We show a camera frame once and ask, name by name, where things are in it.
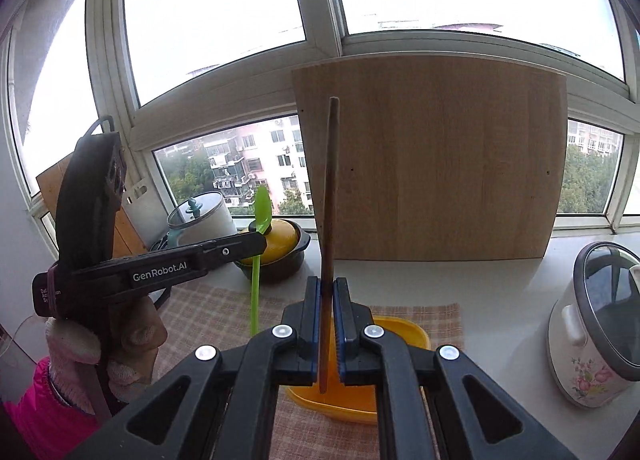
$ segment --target cutting board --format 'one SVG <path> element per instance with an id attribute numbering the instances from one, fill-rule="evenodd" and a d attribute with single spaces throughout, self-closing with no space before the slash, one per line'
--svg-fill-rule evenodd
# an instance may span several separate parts
<path id="1" fill-rule="evenodd" d="M 292 81 L 320 225 L 329 97 L 340 98 L 336 259 L 544 255 L 564 170 L 564 76 L 375 54 L 297 68 Z"/>
<path id="2" fill-rule="evenodd" d="M 58 205 L 58 195 L 60 194 L 62 178 L 65 175 L 66 167 L 72 155 L 73 154 L 70 153 L 60 162 L 54 164 L 36 177 L 36 182 L 38 182 L 40 186 L 42 199 L 47 209 L 49 209 L 53 220 L 56 219 L 56 207 Z M 143 253 L 146 253 L 145 244 L 143 244 L 138 236 L 124 209 L 120 208 L 116 213 L 116 224 L 113 232 L 113 258 L 136 256 Z"/>

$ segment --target wooden stick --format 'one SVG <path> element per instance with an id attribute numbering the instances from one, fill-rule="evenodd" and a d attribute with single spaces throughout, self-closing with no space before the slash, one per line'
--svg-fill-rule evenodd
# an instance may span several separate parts
<path id="1" fill-rule="evenodd" d="M 326 392 L 331 309 L 334 293 L 334 222 L 335 196 L 338 180 L 338 126 L 340 124 L 340 100 L 329 98 L 329 119 L 326 131 L 326 167 L 324 169 L 324 212 L 322 214 L 322 267 L 320 274 L 320 357 L 319 389 Z"/>

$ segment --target black cable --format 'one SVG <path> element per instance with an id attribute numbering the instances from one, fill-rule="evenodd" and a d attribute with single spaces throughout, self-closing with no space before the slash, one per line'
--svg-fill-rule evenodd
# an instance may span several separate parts
<path id="1" fill-rule="evenodd" d="M 98 125 L 104 123 L 105 121 L 109 123 L 109 130 L 111 132 L 116 131 L 113 125 L 113 117 L 110 115 L 106 115 L 106 116 L 98 117 L 89 127 L 89 129 L 85 132 L 84 137 L 86 137 L 87 135 L 91 135 L 92 132 L 98 127 Z"/>

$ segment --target green spoon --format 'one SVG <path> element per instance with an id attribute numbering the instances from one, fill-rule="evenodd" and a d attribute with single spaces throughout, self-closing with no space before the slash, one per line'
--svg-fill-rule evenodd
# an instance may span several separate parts
<path id="1" fill-rule="evenodd" d="M 271 224 L 271 198 L 263 185 L 255 192 L 255 230 L 264 234 Z M 251 271 L 251 335 L 258 333 L 258 287 L 260 285 L 260 255 L 254 256 Z"/>

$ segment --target yellow bowl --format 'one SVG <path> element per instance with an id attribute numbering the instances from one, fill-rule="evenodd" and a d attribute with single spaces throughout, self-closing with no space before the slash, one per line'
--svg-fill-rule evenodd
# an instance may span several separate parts
<path id="1" fill-rule="evenodd" d="M 421 327 L 399 317 L 374 316 L 373 321 L 387 330 L 401 336 L 408 345 L 431 349 L 427 332 Z M 329 374 L 326 393 L 322 395 L 318 384 L 313 386 L 288 386 L 287 395 L 299 406 L 307 410 L 319 411 L 337 420 L 376 424 L 376 392 L 373 386 L 344 386 L 338 377 L 335 355 L 334 325 L 331 325 L 329 349 Z"/>

